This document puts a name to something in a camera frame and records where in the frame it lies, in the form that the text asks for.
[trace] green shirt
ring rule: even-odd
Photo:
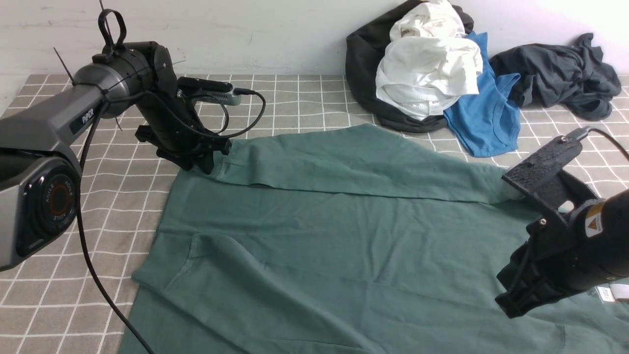
[[[236,140],[179,173],[133,278],[156,353],[626,353],[629,311],[581,294],[508,319],[496,274],[538,215],[504,170],[371,125]],[[126,333],[120,353],[141,353]]]

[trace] gray grid tablecloth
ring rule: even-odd
[[[354,102],[342,76],[202,75],[229,80],[236,87],[253,88],[267,99],[265,117],[244,139],[288,133],[305,133],[374,123],[374,117]],[[629,86],[629,76],[622,77]],[[69,88],[61,75],[29,77],[4,117]],[[466,161],[512,166],[552,137],[593,125],[611,132],[629,147],[629,87],[614,99],[615,110],[600,123],[575,118],[562,107],[525,108],[518,139],[519,150],[490,159],[464,152],[452,133],[404,135],[434,151]],[[222,110],[198,106],[209,129],[218,130]],[[229,107],[230,129],[246,127],[258,114],[257,98]],[[104,286],[123,312],[128,313],[137,285],[131,273],[148,254],[170,185],[178,168],[155,156],[155,148],[140,144],[134,133],[144,119],[136,108],[120,120],[102,121],[90,149],[82,181],[87,242]],[[72,147],[76,153],[83,141]],[[583,153],[567,168],[603,197],[625,190],[629,163],[602,137],[584,141]],[[123,324],[98,292],[81,255],[74,225],[51,246],[19,267],[0,273],[0,354],[14,353],[116,353]]]

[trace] black cable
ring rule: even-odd
[[[225,129],[227,129],[227,126],[229,126],[230,124],[230,112],[227,111],[227,107],[225,106],[225,104],[223,102],[221,102],[221,100],[219,100],[215,95],[211,94],[211,93],[206,93],[206,94],[194,94],[192,96],[184,96],[183,98],[187,99],[187,100],[193,100],[194,98],[212,98],[214,99],[214,102],[221,105],[221,108],[223,109],[223,116],[225,118],[225,122],[223,123],[223,127],[221,128],[221,130],[219,130],[218,132],[212,132],[210,129],[207,129],[208,132],[212,132],[216,135],[222,133],[225,131]]]
[[[184,123],[181,119],[179,119],[179,117],[175,113],[173,113],[173,111],[164,103],[164,101],[162,100],[162,98],[160,96],[156,95],[155,93],[153,93],[151,91],[145,91],[145,94],[149,94],[149,95],[155,97],[159,102],[161,102],[163,108],[166,109],[166,111],[170,115],[172,115],[179,123],[181,123],[181,125],[184,126],[186,129],[188,129],[188,130],[190,130],[192,132],[195,132],[195,133],[197,133],[199,135],[208,137],[208,138],[217,139],[217,138],[233,138],[233,137],[237,137],[239,135],[242,135],[242,134],[248,132],[249,130],[251,130],[251,128],[253,128],[256,124],[258,124],[258,122],[262,118],[262,115],[264,114],[264,110],[265,110],[265,108],[267,106],[267,102],[266,102],[266,100],[264,99],[264,97],[260,93],[254,91],[254,90],[250,90],[250,89],[235,89],[234,93],[236,93],[237,90],[241,90],[241,94],[254,94],[254,95],[258,96],[262,100],[262,108],[260,109],[260,113],[258,114],[258,117],[247,128],[244,128],[243,130],[241,130],[239,132],[236,132],[234,134],[229,134],[229,135],[215,135],[215,134],[211,135],[211,134],[206,134],[204,132],[200,132],[200,131],[198,131],[198,130],[188,126],[188,124]]]
[[[249,130],[251,130],[251,128],[253,128],[256,124],[258,124],[258,122],[262,118],[262,115],[264,114],[264,110],[267,108],[267,100],[265,100],[264,96],[262,96],[257,91],[254,91],[252,89],[234,89],[234,94],[254,94],[255,96],[258,96],[260,98],[260,100],[262,100],[262,108],[260,109],[260,113],[258,113],[258,117],[256,117],[255,120],[253,121],[253,123],[251,123],[247,128],[244,128],[243,130],[241,130],[241,131],[239,131],[237,133],[234,133],[234,134],[221,135],[224,138],[237,137],[237,136],[243,135],[244,133],[246,133]]]
[[[79,160],[79,165],[81,169],[85,166],[85,161],[87,160],[87,152],[89,151],[89,147],[92,143],[92,139],[94,138],[94,133],[96,133],[96,127],[98,126],[101,117],[107,112],[107,109],[110,106],[109,101],[105,101],[103,107],[98,111],[98,114],[94,117],[94,121],[92,122],[92,127],[87,134],[87,138],[85,139],[85,143],[83,144],[83,150],[81,152],[81,159]],[[133,335],[138,339],[140,344],[146,349],[148,354],[155,354],[155,352],[151,349],[148,343],[142,338],[140,333],[133,327],[133,325],[129,322],[129,320],[125,317],[125,315],[120,311],[118,306],[111,300],[109,294],[107,294],[107,290],[103,287],[98,275],[96,274],[96,270],[94,269],[94,265],[89,257],[89,251],[87,249],[87,241],[85,237],[85,229],[83,228],[83,216],[81,215],[81,184],[77,188],[76,193],[76,204],[77,204],[77,225],[79,228],[79,239],[81,240],[81,249],[83,250],[83,256],[85,257],[85,263],[87,265],[87,269],[89,273],[92,275],[94,279],[94,283],[96,283],[96,287],[100,290],[101,294],[105,298],[105,301],[111,306],[111,309],[116,313],[116,315],[120,318],[121,321],[125,324],[125,326],[133,333]]]
[[[586,127],[586,129],[588,132],[598,133],[602,135],[605,139],[609,140],[610,143],[612,143],[620,151],[620,153],[623,154],[625,159],[629,161],[629,152],[627,152],[627,150],[625,150],[625,148],[616,139],[614,139],[614,137],[612,137],[610,134],[598,128]]]

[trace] warning label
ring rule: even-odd
[[[603,205],[604,203],[596,204],[587,211],[585,222],[587,237],[593,237],[603,233],[603,223],[601,220]]]

